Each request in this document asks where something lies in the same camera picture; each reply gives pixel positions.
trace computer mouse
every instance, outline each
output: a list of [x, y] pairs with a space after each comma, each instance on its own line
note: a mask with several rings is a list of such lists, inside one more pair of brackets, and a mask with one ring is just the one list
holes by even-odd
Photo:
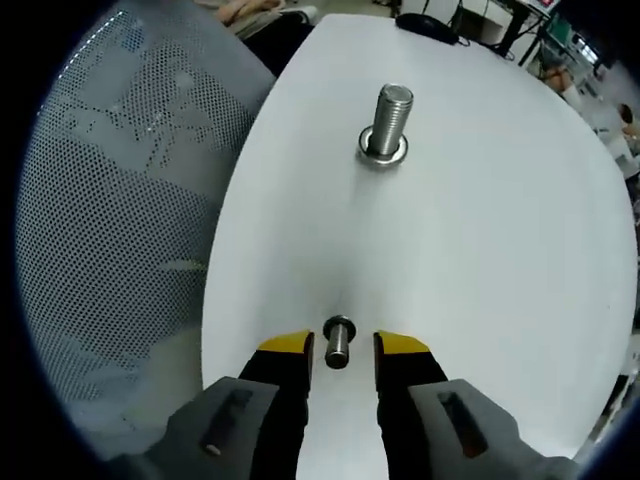
[[429, 15], [403, 13], [396, 17], [396, 26], [409, 32], [454, 45], [460, 38], [450, 27]]

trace desk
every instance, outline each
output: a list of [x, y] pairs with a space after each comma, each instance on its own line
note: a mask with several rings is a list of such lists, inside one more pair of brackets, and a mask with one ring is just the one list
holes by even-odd
[[[413, 90], [397, 170], [355, 160], [380, 87]], [[298, 478], [386, 478], [375, 330], [427, 343], [449, 378], [507, 409], [546, 455], [574, 454], [623, 362], [636, 246], [622, 176], [565, 102], [485, 48], [393, 20], [325, 17], [265, 102], [211, 256], [205, 385], [265, 338], [316, 332]], [[358, 327], [322, 361], [335, 314]]]

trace floor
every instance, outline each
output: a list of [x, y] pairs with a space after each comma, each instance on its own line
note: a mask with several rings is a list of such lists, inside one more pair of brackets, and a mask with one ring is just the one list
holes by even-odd
[[389, 7], [374, 4], [372, 0], [289, 0], [289, 5], [314, 5], [322, 16], [327, 13], [351, 13], [388, 17]]

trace metal bolt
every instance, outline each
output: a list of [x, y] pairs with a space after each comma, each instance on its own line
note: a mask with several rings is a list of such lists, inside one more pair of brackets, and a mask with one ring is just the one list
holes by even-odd
[[324, 336], [329, 343], [324, 361], [329, 368], [339, 370], [349, 363], [349, 342], [356, 335], [356, 327], [344, 315], [331, 317], [324, 324]]
[[413, 93], [402, 85], [387, 84], [378, 95], [373, 125], [360, 134], [360, 160], [388, 167], [404, 160], [409, 144], [402, 134], [413, 107]]

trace white tabletop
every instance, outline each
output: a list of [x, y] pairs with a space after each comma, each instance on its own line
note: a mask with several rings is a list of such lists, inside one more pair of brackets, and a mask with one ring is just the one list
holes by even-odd
[[[413, 90], [397, 170], [355, 160], [384, 83]], [[298, 478], [386, 478], [371, 334], [427, 343], [449, 378], [573, 455], [631, 328], [635, 237], [622, 176], [576, 112], [491, 52], [389, 19], [325, 17], [267, 98], [222, 209], [205, 292], [204, 384], [265, 338], [316, 332]], [[342, 371], [321, 328], [358, 327]]]

